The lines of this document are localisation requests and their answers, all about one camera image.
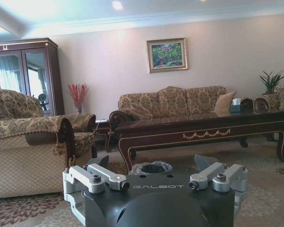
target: trash can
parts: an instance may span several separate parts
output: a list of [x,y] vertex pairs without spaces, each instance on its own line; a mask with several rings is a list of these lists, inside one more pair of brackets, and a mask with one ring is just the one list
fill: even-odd
[[171,174],[172,166],[162,161],[144,162],[133,166],[128,175]]

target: patterned rug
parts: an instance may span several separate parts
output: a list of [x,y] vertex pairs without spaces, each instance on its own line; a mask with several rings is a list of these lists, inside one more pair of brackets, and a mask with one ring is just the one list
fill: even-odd
[[[235,227],[284,227],[284,163],[275,154],[276,143],[263,138],[248,141],[248,148],[238,142],[195,145],[137,152],[136,163],[163,160],[174,173],[193,173],[194,154],[216,157],[231,166],[245,165],[249,171],[248,198],[235,218]],[[108,168],[125,174],[120,154],[109,154]],[[70,206],[59,193],[0,199],[0,227],[81,227]]]

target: glass cabinet door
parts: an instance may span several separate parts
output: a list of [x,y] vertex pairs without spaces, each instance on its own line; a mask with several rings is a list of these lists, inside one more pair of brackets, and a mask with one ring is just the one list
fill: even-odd
[[43,49],[22,51],[24,74],[29,95],[39,99],[44,113],[49,113],[51,98],[49,92],[48,71],[46,65],[46,53]]
[[26,94],[21,51],[0,52],[0,87]]

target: potted plant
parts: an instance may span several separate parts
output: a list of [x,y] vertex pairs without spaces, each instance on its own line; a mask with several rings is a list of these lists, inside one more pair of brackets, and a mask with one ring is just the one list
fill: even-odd
[[284,69],[273,75],[274,71],[271,71],[270,73],[267,73],[265,70],[263,71],[265,75],[260,75],[260,80],[266,87],[266,92],[264,93],[264,95],[273,94],[275,92],[275,87],[278,86],[280,81],[284,78],[284,76],[282,76],[283,72]]

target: ceiling light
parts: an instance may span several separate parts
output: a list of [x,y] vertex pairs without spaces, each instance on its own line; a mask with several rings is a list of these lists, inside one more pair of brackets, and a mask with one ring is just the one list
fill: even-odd
[[123,9],[123,6],[122,6],[121,2],[119,2],[119,1],[113,1],[113,7],[116,10],[122,10]]

